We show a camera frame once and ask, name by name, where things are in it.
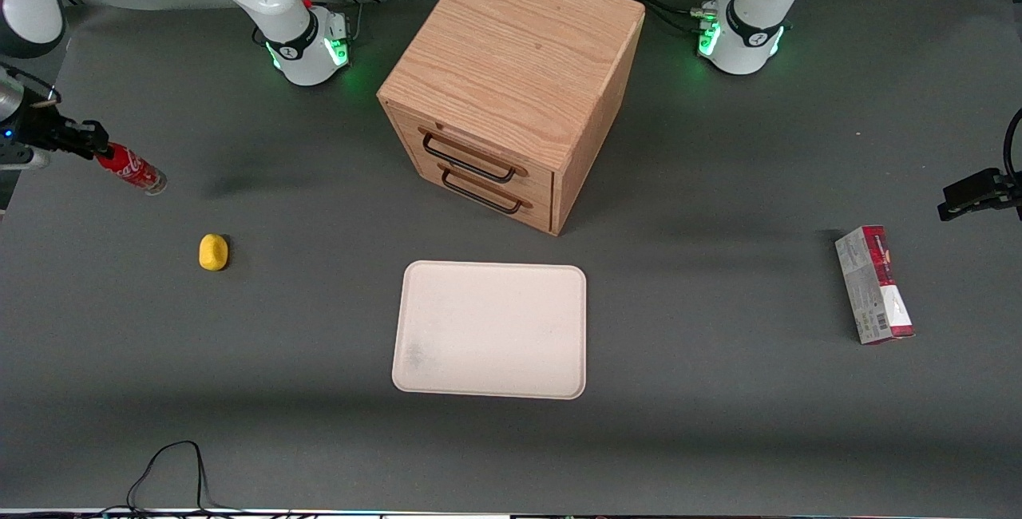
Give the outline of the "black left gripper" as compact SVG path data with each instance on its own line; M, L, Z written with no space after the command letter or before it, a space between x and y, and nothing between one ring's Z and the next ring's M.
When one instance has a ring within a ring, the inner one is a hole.
M996 210L1014 210L1021 220L1021 188L1014 172L982 169L943 188L943 196L945 199L937 207L942 222L993 206Z

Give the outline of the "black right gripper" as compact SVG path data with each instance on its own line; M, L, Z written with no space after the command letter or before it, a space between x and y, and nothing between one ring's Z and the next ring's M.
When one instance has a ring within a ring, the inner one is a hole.
M24 145L56 152L61 151L89 161L113 159L109 134L98 121L77 123L63 117L54 105L33 107L19 105L18 110L2 119L2 136Z

